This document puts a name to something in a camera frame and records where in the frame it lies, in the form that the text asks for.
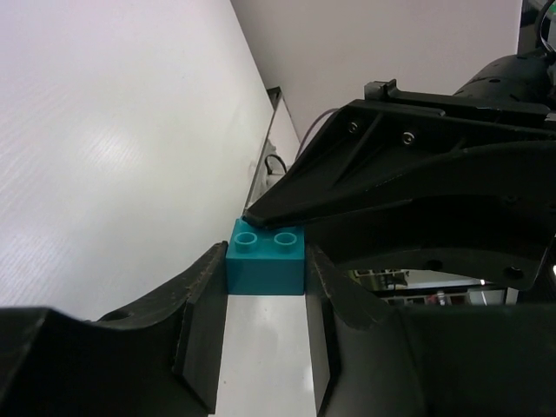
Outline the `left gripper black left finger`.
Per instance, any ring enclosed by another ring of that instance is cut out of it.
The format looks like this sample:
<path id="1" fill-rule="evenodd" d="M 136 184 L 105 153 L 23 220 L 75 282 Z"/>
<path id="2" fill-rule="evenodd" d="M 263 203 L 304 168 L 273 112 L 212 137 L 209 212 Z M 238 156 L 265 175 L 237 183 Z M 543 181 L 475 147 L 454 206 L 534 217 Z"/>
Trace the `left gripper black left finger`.
<path id="1" fill-rule="evenodd" d="M 98 321 L 46 307 L 1 312 L 4 416 L 209 416 L 228 295 L 219 242 Z"/>

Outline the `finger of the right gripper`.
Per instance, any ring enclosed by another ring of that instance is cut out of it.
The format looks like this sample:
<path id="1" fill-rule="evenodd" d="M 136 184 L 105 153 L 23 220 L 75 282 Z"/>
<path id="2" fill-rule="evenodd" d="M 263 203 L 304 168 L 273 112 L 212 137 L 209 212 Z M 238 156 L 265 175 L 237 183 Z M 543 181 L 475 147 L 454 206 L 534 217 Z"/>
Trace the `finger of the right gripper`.
<path id="1" fill-rule="evenodd" d="M 245 220 L 281 228 L 444 195 L 551 201 L 548 115 L 548 107 L 530 103 L 353 101 L 329 117 Z"/>

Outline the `teal lego piece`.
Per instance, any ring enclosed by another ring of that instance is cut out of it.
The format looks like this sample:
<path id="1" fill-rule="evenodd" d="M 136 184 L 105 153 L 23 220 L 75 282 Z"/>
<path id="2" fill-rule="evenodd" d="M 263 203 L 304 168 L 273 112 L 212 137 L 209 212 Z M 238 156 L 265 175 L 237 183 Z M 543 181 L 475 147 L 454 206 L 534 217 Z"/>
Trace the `teal lego piece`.
<path id="1" fill-rule="evenodd" d="M 226 275 L 231 295 L 303 295 L 304 229 L 266 230 L 236 220 L 226 254 Z"/>

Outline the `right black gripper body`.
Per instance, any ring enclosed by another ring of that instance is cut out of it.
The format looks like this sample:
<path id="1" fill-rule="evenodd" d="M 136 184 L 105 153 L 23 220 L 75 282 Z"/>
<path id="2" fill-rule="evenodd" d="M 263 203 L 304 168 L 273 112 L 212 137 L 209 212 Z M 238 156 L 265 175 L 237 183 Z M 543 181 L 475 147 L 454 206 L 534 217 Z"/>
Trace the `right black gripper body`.
<path id="1" fill-rule="evenodd" d="M 395 81 L 370 83 L 361 100 L 415 105 L 449 98 L 490 106 L 554 102 L 547 83 L 487 79 L 451 96 L 406 92 Z M 332 261 L 348 268 L 411 268 L 531 286 L 555 235 L 555 197 L 548 202 L 516 196 L 444 195 L 368 208 L 305 223 L 308 238 Z"/>

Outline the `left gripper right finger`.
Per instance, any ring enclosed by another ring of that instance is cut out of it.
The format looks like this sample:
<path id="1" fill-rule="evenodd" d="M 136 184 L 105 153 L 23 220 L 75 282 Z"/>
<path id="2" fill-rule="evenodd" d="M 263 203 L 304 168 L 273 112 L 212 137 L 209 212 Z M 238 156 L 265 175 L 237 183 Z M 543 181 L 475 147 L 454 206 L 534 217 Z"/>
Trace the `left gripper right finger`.
<path id="1" fill-rule="evenodd" d="M 395 307 L 306 249 L 320 416 L 552 416 L 555 307 Z"/>

